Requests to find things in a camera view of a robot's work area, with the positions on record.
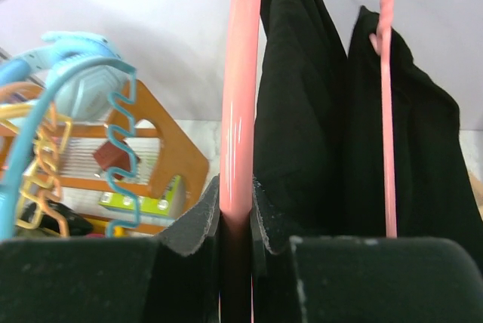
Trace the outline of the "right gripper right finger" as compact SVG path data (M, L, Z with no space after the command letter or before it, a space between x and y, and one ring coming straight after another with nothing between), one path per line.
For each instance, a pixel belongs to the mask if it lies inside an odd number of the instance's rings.
M279 254L292 235L308 236L313 234L311 226L277 208L267 197L265 189L256 177L252 177L253 209L260 228L262 241L272 254Z

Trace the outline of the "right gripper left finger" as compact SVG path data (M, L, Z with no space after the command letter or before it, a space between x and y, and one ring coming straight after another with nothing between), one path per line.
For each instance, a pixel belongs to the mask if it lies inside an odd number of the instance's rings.
M210 231L217 231L220 178L213 177L198 202L170 226L155 236L164 246L179 255L191 255L208 239Z

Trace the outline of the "blue hanger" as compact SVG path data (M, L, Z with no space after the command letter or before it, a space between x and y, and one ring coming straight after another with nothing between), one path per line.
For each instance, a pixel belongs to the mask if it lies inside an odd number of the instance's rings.
M128 128L122 128L118 125L108 125L106 135L114 146L125 151L130 159L131 169L129 171L121 168L109 168L107 170L106 182L113 192L120 193L132 199L134 203L134 221L114 220L109 223L106 234L112 236L114 228L122 226L125 228L137 227L140 223L140 206L139 199L135 193L120 186L114 180L116 174L123 177L135 177L137 175L137 158L133 149L126 146L123 142L117 139L118 135L123 137L135 137L136 128L134 116L127 111L126 108L119 103L123 102L128 105L133 105L137 101L137 80L136 69L126 62L110 57L90 56L78 61L75 61L71 66L55 72L53 84L46 88L41 94L39 100L32 106L32 111L27 115L20 133L14 139L13 147L8 155L8 169L6 174L1 179L1 239L10 239L14 235L14 221L16 217L17 200L20 194L20 183L23 179L23 172L26 168L26 157L29 154L31 144L34 141L35 133L39 131L41 121L48 109L54 101L57 92L72 78L75 74L84 69L95 66L110 66L121 72L128 74L131 77L129 96L125 97L118 92L111 92L107 100L112 108L120 112L128 120Z

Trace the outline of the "black trousers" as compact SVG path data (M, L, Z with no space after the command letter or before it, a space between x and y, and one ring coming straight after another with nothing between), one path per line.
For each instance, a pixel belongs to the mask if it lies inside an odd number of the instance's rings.
M262 0L266 50L254 173L287 234L385 232L378 14L360 8L343 47L323 0ZM482 250L482 220L460 148L460 109L392 34L400 236Z

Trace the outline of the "pink hanger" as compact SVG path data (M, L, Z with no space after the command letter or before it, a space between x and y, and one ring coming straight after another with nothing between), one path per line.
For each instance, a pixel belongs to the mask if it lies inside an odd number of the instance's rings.
M231 0L223 85L219 205L222 214L220 320L252 320L250 212L261 0ZM390 75L394 0L380 0L370 40L380 55L386 236L398 235Z

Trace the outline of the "orange hanger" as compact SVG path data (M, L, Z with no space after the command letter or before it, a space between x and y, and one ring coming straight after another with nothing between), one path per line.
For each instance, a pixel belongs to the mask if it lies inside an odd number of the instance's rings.
M1 126L15 137L20 133L27 115L32 111L32 105L27 102L7 104L6 101L15 94L25 93L37 97L41 88L31 82L15 82L1 88ZM69 236L69 226L66 218L50 207L49 202L60 202L63 190L58 174L60 154L65 149L70 132L72 119L57 112L55 103L48 107L39 128L35 133L29 154L26 157L26 168L20 183L20 194L17 200L16 224L26 229L39 226L44 215L56 220L59 234ZM26 200L35 203L34 217L30 223L22 222L19 210Z

